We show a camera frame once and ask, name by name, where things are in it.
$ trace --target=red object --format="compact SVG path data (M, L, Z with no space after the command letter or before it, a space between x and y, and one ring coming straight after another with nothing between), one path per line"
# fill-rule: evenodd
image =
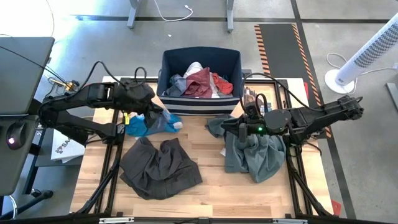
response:
M209 68L204 68L187 77L187 90L185 90L184 96L211 98L212 93Z
M214 84L217 86L218 90L225 95L231 94L234 90L234 86L218 76L217 73L213 73Z
M333 213L339 217L341 213L341 204L335 200L331 200L331 206L333 207Z
M307 100L309 100L310 97L308 96L308 83L304 82L304 88L305 88L305 93L307 94Z

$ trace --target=tower fan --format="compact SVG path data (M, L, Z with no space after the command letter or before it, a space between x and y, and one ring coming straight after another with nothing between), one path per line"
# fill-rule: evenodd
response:
M398 42L398 13L370 39L341 69L326 73L326 85L336 93L349 93L355 79Z

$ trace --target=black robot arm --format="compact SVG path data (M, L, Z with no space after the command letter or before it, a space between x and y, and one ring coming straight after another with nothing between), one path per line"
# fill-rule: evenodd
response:
M122 112L143 114L146 126L156 121L163 109L152 103L155 93L144 82L123 79L121 83L93 83L72 95L48 97L39 108L40 122L47 128L55 128L80 144L85 144L89 134L98 134L106 144L114 144L118 133L115 124L99 124L71 115L68 109L88 106Z
M247 114L229 119L221 125L244 142L248 135L282 135L287 147L301 145L311 134L344 120L356 120L362 117L361 98L343 96L337 101L321 105L318 108L290 108L273 110L259 114L254 103L246 106Z

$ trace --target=red cloth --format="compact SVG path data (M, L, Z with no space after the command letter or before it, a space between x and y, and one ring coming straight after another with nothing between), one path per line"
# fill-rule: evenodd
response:
M217 73L213 73L212 75L214 84L217 86L218 90L222 92L222 94L227 95L232 93L234 86L231 83L219 77Z
M184 92L185 96L211 98L211 93L209 68L204 68L187 77L187 90Z

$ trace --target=yellow tag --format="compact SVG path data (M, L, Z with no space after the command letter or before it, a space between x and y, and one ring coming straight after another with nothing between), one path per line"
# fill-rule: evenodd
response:
M124 124L125 124L125 125L130 124L129 115L128 115L127 113L123 113L123 115L124 115Z

